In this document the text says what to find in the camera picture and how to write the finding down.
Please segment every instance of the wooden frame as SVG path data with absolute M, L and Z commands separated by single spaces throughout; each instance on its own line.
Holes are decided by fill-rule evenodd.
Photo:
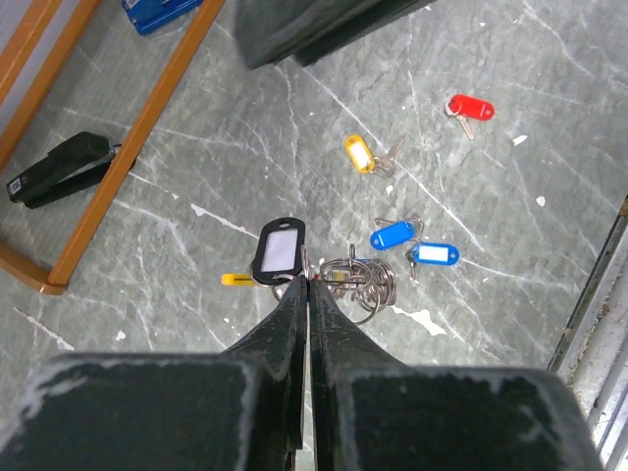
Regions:
M 98 1 L 79 1 L 77 9 L 28 91 L 25 98 L 26 104 L 22 103 L 19 113 L 16 113 L 0 137 L 0 171 L 93 15 Z M 36 265 L 1 241 L 0 268 L 42 293 L 58 295 L 66 290 L 72 273 L 120 189 L 132 162 L 166 108 L 177 84 L 224 3 L 225 0 L 205 0 L 199 7 L 53 269 L 48 271 Z M 7 139 L 5 142 L 5 137 L 11 135 L 17 137 Z
M 26 10 L 0 54 L 0 64 L 4 69 L 4 75 L 0 77 L 0 102 L 9 94 L 22 67 L 60 5 L 61 0 L 35 0 Z

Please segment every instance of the silver key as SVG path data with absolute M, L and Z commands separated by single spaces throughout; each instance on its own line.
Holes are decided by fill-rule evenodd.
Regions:
M 462 125 L 462 128 L 464 129 L 464 133 L 467 134 L 467 137 L 469 137 L 469 140 L 475 139 L 475 134 L 473 133 L 473 130 L 469 126 L 469 122 L 467 121 L 467 119 L 462 115 L 456 115 L 455 119 L 460 122 L 460 124 Z
M 423 229 L 425 228 L 425 224 L 423 223 L 421 218 L 419 218 L 415 214 L 412 214 L 408 218 L 406 218 L 406 221 L 414 226 L 414 237 L 410 241 L 414 242 L 415 244 L 420 243 L 421 237 L 423 236 Z
M 414 260 L 412 256 L 412 248 L 405 252 L 405 258 L 410 262 L 410 280 L 416 280 L 416 267 L 418 263 Z
M 391 221 L 389 219 L 384 219 L 384 218 L 375 218 L 375 224 L 377 224 L 380 227 L 386 227 L 386 226 L 392 226 L 393 224 L 396 224 L 398 221 Z
M 375 175 L 379 175 L 383 179 L 389 179 L 394 175 L 394 157 L 396 157 L 396 154 L 399 152 L 399 147 L 401 147 L 402 143 L 403 137 L 400 137 L 397 142 L 392 145 L 386 157 L 375 158 L 375 168 L 373 169 Z
M 467 134 L 467 137 L 469 138 L 469 140 L 475 139 L 475 134 L 473 133 L 473 130 L 469 126 L 469 123 L 467 122 L 466 117 L 462 116 L 459 112 L 454 113 L 451 110 L 451 108 L 449 108 L 449 103 L 445 104 L 445 112 L 447 113 L 448 116 L 454 117 L 456 120 L 458 120 L 458 122 L 464 129 L 464 133 Z

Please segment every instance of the stapler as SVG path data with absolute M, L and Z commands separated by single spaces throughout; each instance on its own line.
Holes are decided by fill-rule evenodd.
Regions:
M 99 184 L 119 148 L 107 137 L 80 132 L 11 179 L 9 199 L 34 209 Z

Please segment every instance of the black object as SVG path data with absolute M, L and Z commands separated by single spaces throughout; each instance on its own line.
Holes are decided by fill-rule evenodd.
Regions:
M 602 471 L 557 377 L 406 366 L 340 312 L 324 283 L 302 277 L 223 353 L 48 363 L 0 439 L 0 470 L 294 469 L 308 289 L 319 471 Z
M 235 40 L 250 69 L 303 66 L 435 0 L 239 0 Z
M 9 198 L 34 209 L 99 184 L 115 155 L 106 137 L 80 132 L 7 183 Z
M 264 257 L 268 252 L 268 242 L 270 237 L 275 233 L 283 231 L 296 231 L 296 241 L 294 244 L 294 264 L 292 268 L 273 272 L 264 272 Z M 262 228 L 255 251 L 255 258 L 251 264 L 251 275 L 261 285 L 275 286 L 282 285 L 286 282 L 281 275 L 288 275 L 290 278 L 298 276 L 303 271 L 303 262 L 301 259 L 301 246 L 305 243 L 305 223 L 296 218 L 280 218 L 271 221 Z

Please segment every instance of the blue case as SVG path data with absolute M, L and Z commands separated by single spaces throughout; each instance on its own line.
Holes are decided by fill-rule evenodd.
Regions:
M 376 250 L 387 250 L 402 245 L 414 237 L 414 226 L 401 221 L 387 228 L 375 231 L 371 235 L 371 246 Z
M 154 31 L 201 3 L 203 0 L 122 0 L 122 6 L 140 34 Z
M 429 265 L 455 265 L 460 260 L 460 252 L 448 243 L 421 242 L 412 249 L 412 258 Z

